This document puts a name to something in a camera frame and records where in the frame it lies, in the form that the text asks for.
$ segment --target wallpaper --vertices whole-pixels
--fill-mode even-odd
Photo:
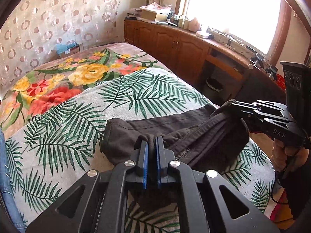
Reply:
[[[118,42],[121,0],[21,0],[0,29],[0,99],[18,78],[55,60],[56,44]]]

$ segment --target bed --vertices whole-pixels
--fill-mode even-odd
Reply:
[[[143,93],[151,91],[152,95]],[[0,105],[5,166],[19,213],[16,227],[23,232],[86,171],[113,168],[99,150],[108,119],[167,116],[206,104],[213,105],[128,43],[88,49],[32,70]],[[275,174],[253,140],[222,174],[265,211]],[[176,204],[152,214],[142,214],[131,197],[128,205],[126,232],[180,232]]]

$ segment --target blue jeans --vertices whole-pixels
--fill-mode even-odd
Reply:
[[[7,154],[5,151],[4,134],[1,129],[0,129],[0,191],[14,226],[20,231],[20,233],[24,233],[26,230],[26,226],[23,223],[21,214],[18,211],[13,198],[12,188],[10,185],[10,177],[7,168]]]

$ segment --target silver screw head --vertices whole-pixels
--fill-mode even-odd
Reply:
[[[89,170],[89,171],[87,172],[87,175],[88,175],[89,177],[95,177],[95,176],[97,175],[97,171],[96,171],[96,170]]]
[[[208,170],[206,173],[210,178],[217,177],[218,173],[215,170]]]
[[[133,160],[127,160],[124,162],[125,166],[134,166],[134,161]]]
[[[170,164],[171,166],[173,166],[173,167],[178,167],[178,166],[180,166],[180,162],[177,161],[177,160],[172,160],[169,164]]]

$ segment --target bright window light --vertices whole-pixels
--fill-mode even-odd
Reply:
[[[189,0],[187,17],[233,34],[262,53],[270,48],[281,0]]]

